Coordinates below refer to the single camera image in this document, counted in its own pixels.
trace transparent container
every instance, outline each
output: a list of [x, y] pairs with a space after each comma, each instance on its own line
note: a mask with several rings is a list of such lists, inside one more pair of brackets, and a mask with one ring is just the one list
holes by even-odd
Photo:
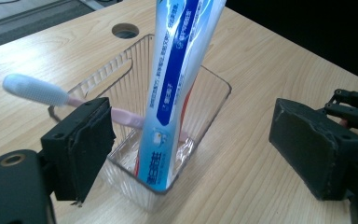
[[[72, 88], [69, 94], [85, 100], [108, 97], [112, 107], [144, 116], [153, 44], [154, 36], [146, 35]], [[188, 138], [177, 148], [173, 182], [166, 190], [154, 191], [133, 175], [142, 131], [116, 123], [113, 123], [113, 129], [117, 139], [100, 176], [146, 211], [156, 211], [230, 93], [231, 87], [225, 80], [203, 66], [200, 68], [182, 125]], [[70, 106], [51, 106], [48, 112], [52, 118], [60, 121], [73, 110]]]

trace toothpaste tube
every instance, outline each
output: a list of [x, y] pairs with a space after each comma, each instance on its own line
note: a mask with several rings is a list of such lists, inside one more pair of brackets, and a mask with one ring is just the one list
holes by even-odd
[[186, 98], [226, 0], [157, 0], [152, 78], [135, 174], [150, 188], [172, 183]]

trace white toothbrush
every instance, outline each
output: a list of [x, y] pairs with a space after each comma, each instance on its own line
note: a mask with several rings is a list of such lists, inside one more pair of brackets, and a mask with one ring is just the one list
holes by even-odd
[[[85, 103], [84, 100], [71, 97], [66, 91], [58, 86], [22, 74], [11, 74], [6, 76], [3, 81], [3, 88], [5, 91], [16, 96], [45, 105], [71, 105], [78, 107]], [[124, 109], [112, 107], [111, 116], [112, 121], [117, 124], [135, 129], [142, 129], [144, 126], [145, 118]], [[187, 133], [181, 132], [179, 140], [184, 142], [186, 139]]]

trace wood grain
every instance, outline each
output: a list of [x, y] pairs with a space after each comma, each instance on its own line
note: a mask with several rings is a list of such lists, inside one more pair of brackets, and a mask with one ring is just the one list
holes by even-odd
[[[155, 2], [126, 0], [0, 47], [0, 155], [40, 150], [54, 122], [47, 107], [4, 92], [20, 72], [70, 90], [142, 36], [154, 33]], [[140, 28], [118, 39], [111, 28]], [[167, 195], [146, 213], [97, 178], [82, 208], [56, 202], [59, 223], [350, 223], [348, 202], [319, 202], [269, 143], [277, 97], [319, 108], [358, 77], [225, 8], [203, 65], [232, 86], [221, 112]]]

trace table hole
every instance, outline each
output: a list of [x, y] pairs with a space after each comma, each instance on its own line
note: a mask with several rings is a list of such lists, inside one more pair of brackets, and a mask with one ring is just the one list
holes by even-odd
[[119, 23], [112, 28], [112, 34], [118, 38], [131, 39], [139, 34], [139, 28], [130, 23]]

